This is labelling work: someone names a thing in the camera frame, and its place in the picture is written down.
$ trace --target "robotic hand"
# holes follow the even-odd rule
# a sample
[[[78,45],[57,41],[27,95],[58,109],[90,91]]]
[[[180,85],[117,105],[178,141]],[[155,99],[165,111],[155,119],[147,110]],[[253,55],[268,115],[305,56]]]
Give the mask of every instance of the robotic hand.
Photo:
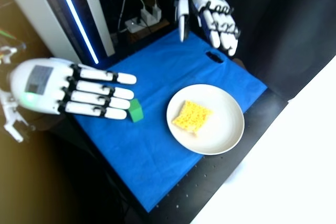
[[[10,60],[3,57],[2,62]],[[23,137],[14,124],[18,121],[28,125],[16,110],[19,105],[47,114],[67,112],[125,119],[134,93],[94,81],[136,83],[131,74],[98,70],[58,58],[24,61],[9,73],[8,79],[10,91],[0,89],[0,101],[6,117],[5,129],[18,142]]]
[[[179,0],[177,7],[180,40],[188,37],[189,1],[191,11],[197,16],[198,25],[202,27],[214,48],[221,45],[229,56],[233,56],[238,45],[240,30],[231,14],[233,8],[225,0]]]

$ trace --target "glowing light bar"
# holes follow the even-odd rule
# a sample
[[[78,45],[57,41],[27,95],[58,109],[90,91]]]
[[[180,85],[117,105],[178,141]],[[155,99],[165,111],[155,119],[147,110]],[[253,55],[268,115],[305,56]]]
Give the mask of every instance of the glowing light bar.
[[[76,12],[76,9],[75,9],[75,7],[74,7],[72,1],[71,1],[71,0],[66,0],[66,2],[67,2],[67,4],[68,4],[68,6],[69,6],[69,9],[70,9],[70,11],[71,11],[71,14],[73,15],[73,17],[74,17],[74,19],[75,19],[75,21],[76,21],[76,24],[77,24],[77,26],[78,26],[78,28],[79,28],[79,31],[80,31],[80,33],[82,34],[83,39],[84,39],[84,41],[85,41],[85,43],[86,43],[86,45],[87,45],[87,47],[88,47],[88,49],[89,49],[89,51],[90,51],[90,53],[91,53],[91,56],[92,56],[94,62],[95,62],[96,64],[98,64],[98,63],[99,63],[98,58],[97,58],[97,56],[96,56],[96,54],[95,54],[95,52],[94,52],[94,50],[93,50],[93,48],[92,48],[92,46],[91,46],[91,43],[90,43],[90,41],[89,41],[89,38],[88,38],[88,36],[86,35],[86,32],[85,32],[85,30],[84,30],[84,27],[83,27],[83,25],[82,25],[82,23],[81,23],[81,21],[80,21],[80,19],[79,19],[79,17],[78,17],[78,14],[77,14],[77,12]]]

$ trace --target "blue fabric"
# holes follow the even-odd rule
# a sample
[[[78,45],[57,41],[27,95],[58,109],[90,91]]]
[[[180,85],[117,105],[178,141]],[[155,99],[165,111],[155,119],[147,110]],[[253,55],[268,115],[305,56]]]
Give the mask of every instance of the blue fabric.
[[[223,63],[206,56],[212,51]],[[126,60],[113,70],[132,73],[138,82],[131,88],[142,105],[144,119],[117,121],[76,116],[103,156],[149,212],[202,155],[180,145],[170,133],[166,108],[181,88],[212,84],[231,94],[246,111],[266,86],[193,33],[180,43],[175,30]]]

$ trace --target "power strip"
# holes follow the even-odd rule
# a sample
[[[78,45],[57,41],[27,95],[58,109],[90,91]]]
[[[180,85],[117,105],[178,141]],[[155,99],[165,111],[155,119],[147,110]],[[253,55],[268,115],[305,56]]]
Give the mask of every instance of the power strip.
[[[151,15],[147,10],[141,10],[141,20],[138,22],[137,18],[131,18],[125,22],[127,30],[134,34],[142,29],[147,28],[147,26],[153,26],[160,22],[161,20],[161,9],[157,6],[153,7],[153,15]]]

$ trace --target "round plate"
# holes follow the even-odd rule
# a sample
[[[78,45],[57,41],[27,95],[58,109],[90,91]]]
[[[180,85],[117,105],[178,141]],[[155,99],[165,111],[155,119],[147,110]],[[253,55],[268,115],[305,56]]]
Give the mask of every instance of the round plate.
[[[198,136],[172,123],[186,100],[213,111]],[[167,108],[167,123],[180,144],[204,155],[217,155],[231,150],[241,139],[245,126],[243,112],[236,100],[224,90],[207,84],[191,85],[176,93]]]

